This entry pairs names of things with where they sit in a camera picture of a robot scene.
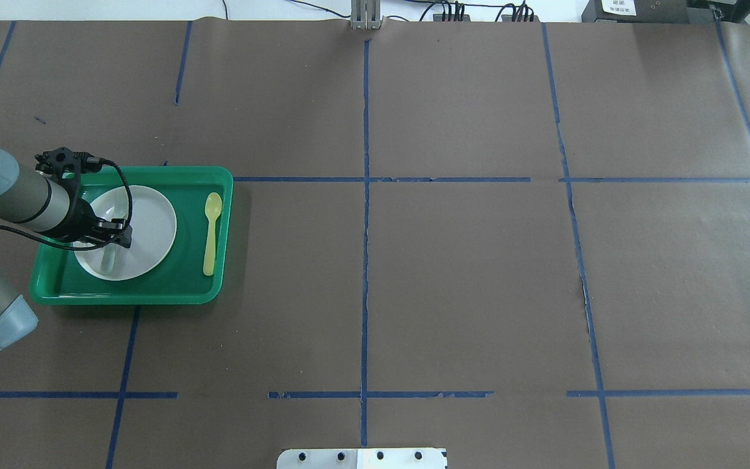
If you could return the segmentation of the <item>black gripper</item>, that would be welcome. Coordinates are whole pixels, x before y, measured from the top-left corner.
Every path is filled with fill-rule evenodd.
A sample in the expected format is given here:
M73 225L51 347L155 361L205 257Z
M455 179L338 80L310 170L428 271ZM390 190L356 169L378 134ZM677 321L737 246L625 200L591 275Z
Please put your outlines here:
M86 200L72 200L66 214L66 242L93 244L94 249L112 246L112 244L128 249L131 247L132 240L133 229L127 228L126 219L98 218Z

